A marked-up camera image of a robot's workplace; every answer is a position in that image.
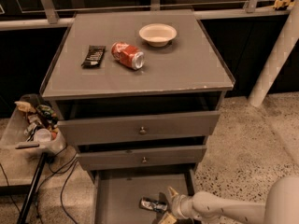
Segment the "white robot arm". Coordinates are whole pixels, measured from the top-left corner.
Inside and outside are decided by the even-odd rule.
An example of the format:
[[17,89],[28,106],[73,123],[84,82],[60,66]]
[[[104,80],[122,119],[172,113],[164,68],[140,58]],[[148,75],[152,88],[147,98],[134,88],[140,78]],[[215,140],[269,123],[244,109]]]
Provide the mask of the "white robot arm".
[[178,194],[169,187],[171,211],[158,224],[175,224],[179,219],[194,219],[202,224],[220,224],[228,217],[242,224],[299,224],[299,177],[286,176],[269,190],[265,203],[223,199],[205,191],[193,196]]

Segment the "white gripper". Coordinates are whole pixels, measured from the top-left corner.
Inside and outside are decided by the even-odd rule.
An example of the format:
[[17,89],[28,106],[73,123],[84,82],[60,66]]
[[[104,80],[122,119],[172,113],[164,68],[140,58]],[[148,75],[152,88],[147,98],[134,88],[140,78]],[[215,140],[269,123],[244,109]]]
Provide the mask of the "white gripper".
[[165,212],[158,224],[176,224],[177,218],[193,218],[192,197],[178,194],[172,187],[168,187],[168,192],[172,199],[171,211],[173,215],[169,212]]

